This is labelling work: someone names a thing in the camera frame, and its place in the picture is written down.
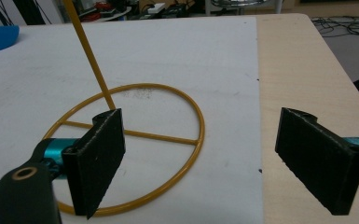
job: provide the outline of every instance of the white tabletop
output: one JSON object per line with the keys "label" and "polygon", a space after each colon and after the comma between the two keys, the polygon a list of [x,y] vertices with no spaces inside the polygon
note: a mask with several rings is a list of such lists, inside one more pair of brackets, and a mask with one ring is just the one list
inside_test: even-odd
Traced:
{"label": "white tabletop", "polygon": [[[62,215],[63,223],[262,223],[262,174],[255,18],[227,17],[85,24],[109,88],[166,84],[189,94],[206,123],[188,175],[166,194],[114,217]],[[0,177],[26,161],[64,112],[99,92],[71,25],[21,27],[0,51]],[[114,95],[126,129],[197,137],[194,113],[161,91]],[[107,110],[91,105],[75,120]],[[80,137],[64,129],[56,137]],[[102,206],[133,200],[176,172],[191,147],[126,138],[127,153]],[[70,196],[54,181],[58,199]]]}

